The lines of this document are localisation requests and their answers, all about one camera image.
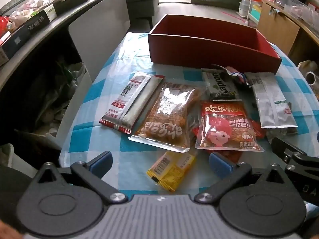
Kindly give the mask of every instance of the blue gripper pad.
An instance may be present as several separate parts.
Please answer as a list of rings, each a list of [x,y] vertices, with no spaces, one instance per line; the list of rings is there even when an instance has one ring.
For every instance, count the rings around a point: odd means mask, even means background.
[[[209,166],[219,178],[223,179],[233,172],[235,164],[219,153],[214,152],[209,156]]]

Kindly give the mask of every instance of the yellow snack packet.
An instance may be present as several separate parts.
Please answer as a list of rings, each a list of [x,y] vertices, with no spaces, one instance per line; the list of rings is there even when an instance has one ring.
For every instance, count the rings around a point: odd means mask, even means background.
[[[164,189],[174,192],[195,162],[196,154],[195,148],[186,153],[167,151],[146,174]]]

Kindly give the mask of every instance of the gray gripper base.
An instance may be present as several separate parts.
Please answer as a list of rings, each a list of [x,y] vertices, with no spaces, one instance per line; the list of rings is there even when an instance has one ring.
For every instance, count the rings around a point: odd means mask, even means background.
[[[225,224],[214,207],[188,195],[135,195],[112,205],[102,220],[76,239],[253,239]],[[286,239],[299,239],[297,234]],[[34,239],[25,235],[25,239]]]

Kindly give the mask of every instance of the red cardboard box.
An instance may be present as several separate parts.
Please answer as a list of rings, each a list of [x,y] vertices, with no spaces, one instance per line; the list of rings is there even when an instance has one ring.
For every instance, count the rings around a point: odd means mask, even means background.
[[[277,72],[281,58],[256,29],[231,22],[166,14],[148,34],[151,61],[193,68],[231,66]]]

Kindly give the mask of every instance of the blue checkered tablecloth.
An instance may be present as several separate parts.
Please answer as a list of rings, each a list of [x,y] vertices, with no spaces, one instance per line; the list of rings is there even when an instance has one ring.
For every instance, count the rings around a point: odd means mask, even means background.
[[[286,139],[310,156],[319,156],[319,103],[293,62],[280,49],[273,47],[282,58],[282,64],[276,74],[277,82],[287,101],[292,103],[292,113],[298,124],[298,135],[287,136]],[[136,193],[167,194],[146,175],[146,171],[165,150],[132,142],[126,134],[99,123],[109,102],[117,97],[136,71],[164,75],[167,79],[203,81],[200,69],[153,64],[149,57],[147,33],[128,33],[88,91],[61,151],[60,164],[62,167],[68,167],[76,161],[90,161],[108,150],[113,155],[113,167],[103,177],[104,181],[128,196]],[[244,99],[250,117],[259,119],[258,111],[251,105],[255,100],[253,96],[240,96]],[[244,152],[242,161],[256,168],[265,167],[271,162],[284,165],[271,152],[266,139],[258,142],[265,152]],[[176,193],[189,193],[194,196],[218,180],[209,167],[208,156],[204,151],[198,154],[195,165]]]

